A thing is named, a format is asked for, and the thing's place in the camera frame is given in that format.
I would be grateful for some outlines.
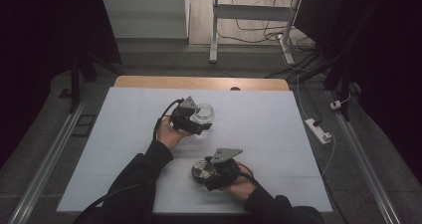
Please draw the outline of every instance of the metal part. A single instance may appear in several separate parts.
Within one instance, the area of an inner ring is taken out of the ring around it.
[[[192,97],[186,98],[182,103],[180,103],[180,106],[185,109],[198,110],[198,106],[192,100]]]
[[[214,156],[211,159],[211,163],[221,163],[225,162],[228,159],[242,153],[242,149],[234,149],[234,148],[218,148],[215,151]]]
[[[57,160],[60,157],[60,154],[62,153],[62,150],[72,133],[72,129],[77,123],[78,117],[80,116],[85,104],[87,103],[87,97],[91,93],[92,89],[93,85],[86,84],[86,87],[83,90],[81,102],[76,107],[75,111],[72,114],[69,114],[62,130],[60,130],[56,140],[50,147],[49,151],[44,157],[43,162],[41,163],[40,167],[32,178],[31,183],[22,196],[11,219],[8,222],[9,224],[26,223],[28,221],[28,218],[34,209],[35,204],[37,203],[38,198],[40,197],[50,177],[50,174],[52,173],[53,168],[55,167]]]
[[[205,180],[215,173],[214,166],[206,160],[200,160],[192,166],[192,177],[199,184],[204,184]]]
[[[351,150],[353,151],[354,157],[359,164],[362,174],[366,179],[366,183],[374,195],[375,201],[378,204],[379,210],[384,217],[385,222],[387,224],[400,224],[401,222],[397,216],[394,206],[392,205],[381,181],[378,179],[378,176],[372,168],[369,158],[366,156],[366,153],[359,139],[357,138],[353,127],[351,126],[350,122],[346,121],[339,112],[337,112],[335,115],[344,133],[344,136],[347,139]]]
[[[213,22],[212,22],[212,33],[211,33],[211,45],[210,45],[210,63],[217,62],[217,23],[218,23],[218,0],[213,0]]]
[[[295,63],[295,60],[293,59],[292,53],[289,51],[288,46],[288,39],[290,32],[292,30],[292,26],[296,19],[296,14],[298,13],[299,4],[301,3],[301,0],[295,0],[292,6],[292,10],[290,13],[290,18],[288,20],[288,24],[286,25],[285,32],[283,33],[282,38],[280,39],[280,46],[283,50],[283,56],[285,56],[287,65],[293,65]]]

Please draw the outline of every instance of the wooden table edge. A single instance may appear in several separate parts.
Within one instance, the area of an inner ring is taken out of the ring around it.
[[[241,91],[289,91],[282,79],[257,78],[206,78],[206,77],[156,77],[120,76],[114,82],[116,88],[192,89]]]

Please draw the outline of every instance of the person's right hand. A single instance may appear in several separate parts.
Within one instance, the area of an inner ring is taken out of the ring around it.
[[[238,166],[241,172],[252,176],[252,170],[250,172],[248,168],[246,168],[241,162],[238,162]],[[238,176],[236,181],[234,181],[230,186],[222,187],[220,190],[228,191],[240,200],[246,201],[256,188],[257,186],[255,186],[255,184],[250,179],[243,176]]]

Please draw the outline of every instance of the metal bracket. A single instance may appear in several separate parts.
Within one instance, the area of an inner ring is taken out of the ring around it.
[[[211,163],[221,163],[225,162],[228,159],[242,153],[242,149],[234,149],[234,148],[218,148],[215,151],[214,156],[211,159]]]
[[[185,109],[198,110],[198,106],[192,100],[192,97],[186,98],[186,100],[184,100],[182,103],[180,103],[180,107],[185,108]]]

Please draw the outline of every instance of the metal rail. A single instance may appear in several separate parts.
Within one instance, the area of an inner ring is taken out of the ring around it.
[[[385,191],[381,181],[373,169],[369,158],[366,156],[366,153],[357,138],[356,133],[349,121],[346,121],[345,118],[341,115],[340,112],[336,114],[337,121],[344,133],[344,136],[350,145],[350,148],[356,158],[356,161],[362,171],[363,176],[366,179],[372,194],[374,195],[375,201],[378,204],[379,210],[381,211],[382,216],[385,219],[387,224],[400,224],[400,220],[397,216],[397,213],[394,209],[393,204],[391,203],[387,192]]]
[[[59,159],[85,104],[87,103],[87,97],[91,93],[92,89],[93,85],[86,84],[86,87],[83,90],[81,102],[76,107],[75,111],[72,114],[69,114],[65,124],[53,142],[53,145],[50,147],[43,159],[43,162],[28,185],[28,188],[8,222],[9,224],[20,224],[28,221],[32,210],[37,204],[38,198],[44,190],[50,174],[56,166],[57,160]]]

